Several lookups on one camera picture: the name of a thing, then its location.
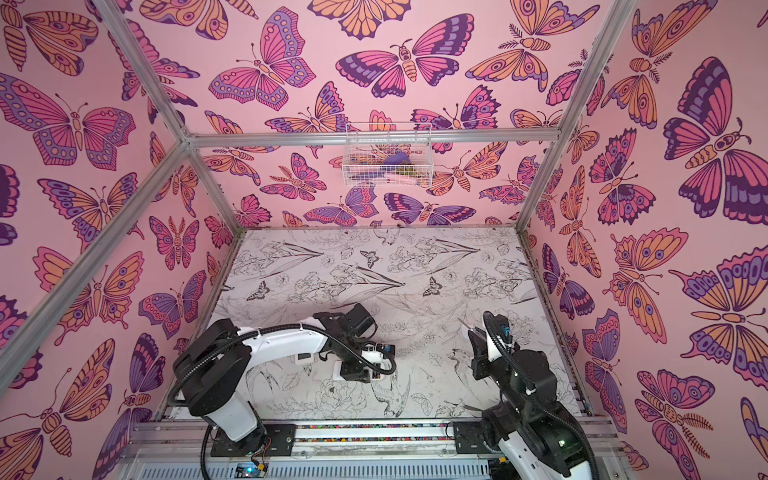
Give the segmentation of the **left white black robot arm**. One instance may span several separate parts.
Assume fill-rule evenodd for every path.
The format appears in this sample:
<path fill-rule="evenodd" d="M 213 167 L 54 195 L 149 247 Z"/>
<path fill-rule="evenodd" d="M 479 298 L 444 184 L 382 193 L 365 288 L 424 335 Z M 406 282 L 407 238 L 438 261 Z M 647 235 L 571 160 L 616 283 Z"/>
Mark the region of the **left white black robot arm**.
<path fill-rule="evenodd" d="M 211 324 L 173 364 L 166 404 L 182 408 L 234 443 L 255 444 L 265 434 L 251 377 L 287 360 L 336 359 L 336 381 L 370 383 L 397 370 L 395 348 L 372 339 L 377 323 L 357 303 L 346 312 L 318 312 L 290 324 L 237 327 Z"/>

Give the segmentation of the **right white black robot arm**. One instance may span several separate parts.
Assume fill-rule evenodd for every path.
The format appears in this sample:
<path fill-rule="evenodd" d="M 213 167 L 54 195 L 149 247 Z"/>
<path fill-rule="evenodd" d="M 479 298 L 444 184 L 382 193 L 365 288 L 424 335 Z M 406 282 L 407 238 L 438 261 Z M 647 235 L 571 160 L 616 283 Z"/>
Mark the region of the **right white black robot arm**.
<path fill-rule="evenodd" d="M 547 355 L 514 341 L 510 319 L 485 311 L 468 331 L 472 377 L 489 380 L 500 400 L 482 411 L 484 446 L 509 463 L 509 479 L 598 479 L 583 427 L 558 400 Z"/>

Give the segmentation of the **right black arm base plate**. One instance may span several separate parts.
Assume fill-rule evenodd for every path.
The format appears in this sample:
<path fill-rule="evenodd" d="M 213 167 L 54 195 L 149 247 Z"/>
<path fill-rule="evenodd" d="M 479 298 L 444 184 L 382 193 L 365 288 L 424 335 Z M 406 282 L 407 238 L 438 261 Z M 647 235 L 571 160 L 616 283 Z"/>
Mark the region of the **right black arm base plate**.
<path fill-rule="evenodd" d="M 451 424 L 458 454 L 500 454 L 499 437 L 486 420 L 458 421 Z"/>

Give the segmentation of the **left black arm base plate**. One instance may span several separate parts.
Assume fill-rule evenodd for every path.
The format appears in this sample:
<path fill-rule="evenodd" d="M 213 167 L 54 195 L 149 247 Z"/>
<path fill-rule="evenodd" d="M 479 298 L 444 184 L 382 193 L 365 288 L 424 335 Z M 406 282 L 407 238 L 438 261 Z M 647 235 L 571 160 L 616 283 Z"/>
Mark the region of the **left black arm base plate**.
<path fill-rule="evenodd" d="M 242 440 L 233 441 L 224 432 L 216 434 L 211 456 L 219 457 L 288 457 L 292 454 L 297 425 L 277 423 L 260 425 Z"/>

